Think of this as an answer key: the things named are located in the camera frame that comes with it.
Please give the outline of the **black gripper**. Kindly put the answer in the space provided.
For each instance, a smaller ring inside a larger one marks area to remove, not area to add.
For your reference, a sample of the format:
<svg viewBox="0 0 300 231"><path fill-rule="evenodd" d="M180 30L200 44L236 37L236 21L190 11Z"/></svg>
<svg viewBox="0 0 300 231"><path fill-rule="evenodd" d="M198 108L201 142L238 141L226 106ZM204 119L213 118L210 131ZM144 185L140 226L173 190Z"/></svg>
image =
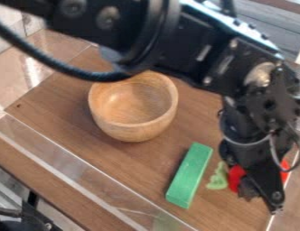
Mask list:
<svg viewBox="0 0 300 231"><path fill-rule="evenodd" d="M287 153L300 150L300 78L287 62L265 61L241 78L226 80L218 93L224 142L245 172L238 196L246 201L262 198L275 215L285 202L281 172L300 167L300 157L293 165L283 165Z"/></svg>

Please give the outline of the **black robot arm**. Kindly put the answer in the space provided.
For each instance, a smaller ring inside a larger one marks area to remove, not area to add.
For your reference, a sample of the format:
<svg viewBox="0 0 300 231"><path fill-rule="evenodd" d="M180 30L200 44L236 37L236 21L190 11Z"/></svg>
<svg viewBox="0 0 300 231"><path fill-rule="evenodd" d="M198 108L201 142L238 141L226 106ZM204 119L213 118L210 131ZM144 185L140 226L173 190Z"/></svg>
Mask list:
<svg viewBox="0 0 300 231"><path fill-rule="evenodd" d="M45 19L47 27L98 44L114 65L79 69L38 50L0 22L0 37L51 69L93 82L129 79L150 69L220 95L220 156L241 167L238 192L283 209L281 160L300 151L300 78L280 48L238 19L234 0L0 0Z"/></svg>

